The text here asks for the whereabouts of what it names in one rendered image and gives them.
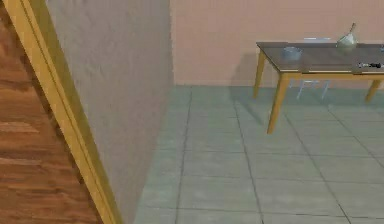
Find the brown wooden room door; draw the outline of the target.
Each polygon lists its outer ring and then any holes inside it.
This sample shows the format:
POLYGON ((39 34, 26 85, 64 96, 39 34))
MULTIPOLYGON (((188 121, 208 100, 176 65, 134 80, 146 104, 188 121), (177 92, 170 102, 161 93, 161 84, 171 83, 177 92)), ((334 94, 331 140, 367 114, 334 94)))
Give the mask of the brown wooden room door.
POLYGON ((123 224, 45 0, 0 0, 0 224, 123 224))

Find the yellow-legged dark top table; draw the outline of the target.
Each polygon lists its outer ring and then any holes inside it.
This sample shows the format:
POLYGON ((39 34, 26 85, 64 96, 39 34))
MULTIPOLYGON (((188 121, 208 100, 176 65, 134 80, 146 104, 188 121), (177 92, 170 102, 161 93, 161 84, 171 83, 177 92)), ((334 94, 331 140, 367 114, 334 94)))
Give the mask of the yellow-legged dark top table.
POLYGON ((372 82, 365 97, 370 102, 384 82, 384 67, 359 68, 358 63, 384 64, 380 44, 358 44, 348 53, 335 43, 257 42, 259 48, 253 96, 259 92, 265 61, 278 73, 278 82, 267 133, 272 134, 280 108, 291 80, 369 80, 372 82))

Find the pale green round vase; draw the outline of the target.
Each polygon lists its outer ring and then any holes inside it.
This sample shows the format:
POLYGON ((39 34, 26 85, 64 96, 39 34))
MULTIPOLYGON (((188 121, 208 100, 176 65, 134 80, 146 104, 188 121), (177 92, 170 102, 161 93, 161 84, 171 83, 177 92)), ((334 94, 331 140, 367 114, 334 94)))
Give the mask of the pale green round vase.
POLYGON ((353 22, 351 25, 350 30, 347 34, 342 36, 336 43, 337 47, 343 47, 343 48, 353 48, 357 45, 357 40, 354 36, 354 30, 356 28, 356 23, 353 22))

